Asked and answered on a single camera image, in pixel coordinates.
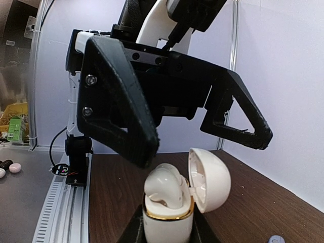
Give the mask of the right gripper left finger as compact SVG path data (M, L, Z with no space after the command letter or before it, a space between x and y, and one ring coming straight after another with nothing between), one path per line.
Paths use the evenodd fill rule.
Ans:
M144 225L142 205L138 205L128 225L124 229L118 243L142 243L144 242Z

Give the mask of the white earbud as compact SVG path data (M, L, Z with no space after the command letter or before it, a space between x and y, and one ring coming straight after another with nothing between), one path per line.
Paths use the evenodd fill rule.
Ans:
M178 169L168 163L158 165L144 183L144 193L153 202L163 201L172 210L183 206L183 177Z

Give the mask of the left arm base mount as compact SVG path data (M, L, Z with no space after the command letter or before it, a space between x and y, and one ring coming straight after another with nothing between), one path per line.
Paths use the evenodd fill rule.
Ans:
M88 166L82 167L81 169L70 170L67 164L57 164L50 168L50 172L56 176L65 177L65 184L67 185L86 187Z

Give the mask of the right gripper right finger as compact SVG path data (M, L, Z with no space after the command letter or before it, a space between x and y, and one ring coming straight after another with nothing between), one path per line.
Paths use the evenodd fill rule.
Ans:
M193 243L220 243L212 228L204 217L193 219L192 226L192 242Z

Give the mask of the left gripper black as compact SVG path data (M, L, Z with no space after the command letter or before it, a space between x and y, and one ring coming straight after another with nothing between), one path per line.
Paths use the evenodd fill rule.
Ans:
M207 134L255 150L273 138L241 77L191 56L75 29L66 70L80 74L79 131L140 168L157 153L162 118L190 120L199 108Z

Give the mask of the lavender earbud charging case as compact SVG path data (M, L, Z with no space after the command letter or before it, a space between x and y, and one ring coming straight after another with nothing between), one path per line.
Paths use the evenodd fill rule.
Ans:
M285 240L282 236L280 235L272 235L269 240L268 243L285 243Z

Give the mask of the cream white charging case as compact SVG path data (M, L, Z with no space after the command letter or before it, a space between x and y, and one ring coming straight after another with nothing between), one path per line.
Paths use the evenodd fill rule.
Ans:
M180 209L172 210L163 201L153 202L144 193L142 212L147 242L190 242L194 210L201 214L214 211L229 197L230 172L220 158L207 150L189 150L188 177L182 177Z

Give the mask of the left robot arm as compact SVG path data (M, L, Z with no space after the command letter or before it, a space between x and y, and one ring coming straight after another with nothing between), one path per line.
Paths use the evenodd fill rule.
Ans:
M264 150L273 133L241 77L188 55L225 1L126 1L109 32L72 32L66 70L80 75L76 124L81 133L147 167L165 116L193 119L200 130Z

